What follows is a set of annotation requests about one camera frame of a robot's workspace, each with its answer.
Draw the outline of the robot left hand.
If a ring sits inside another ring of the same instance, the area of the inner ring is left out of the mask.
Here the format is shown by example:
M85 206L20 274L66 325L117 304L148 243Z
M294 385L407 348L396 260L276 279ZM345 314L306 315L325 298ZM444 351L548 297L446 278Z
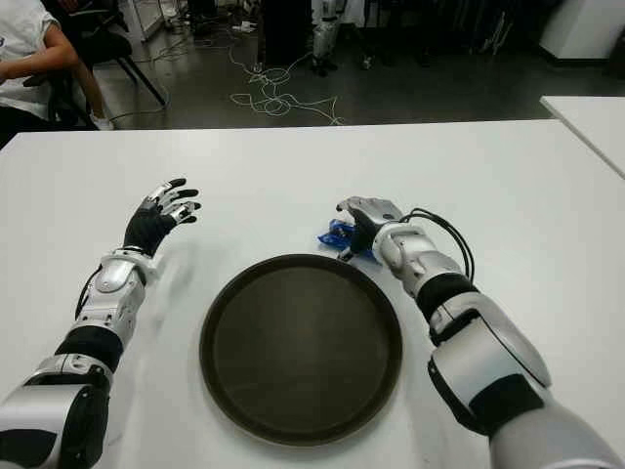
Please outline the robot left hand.
M195 200L199 190L189 189L186 184L186 178L178 178L151 191L130 218L121 247L153 257L171 231L195 223L194 212L201 208Z

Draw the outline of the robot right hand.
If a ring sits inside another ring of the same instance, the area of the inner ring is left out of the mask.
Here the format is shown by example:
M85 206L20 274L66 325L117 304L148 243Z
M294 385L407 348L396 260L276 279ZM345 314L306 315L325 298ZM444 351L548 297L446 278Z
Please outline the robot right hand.
M401 211L390 200L376 197L351 196L339 202L336 210L348 212L354 219L352 240L338 255L338 259L344 262L370 250L378 232L402 217Z

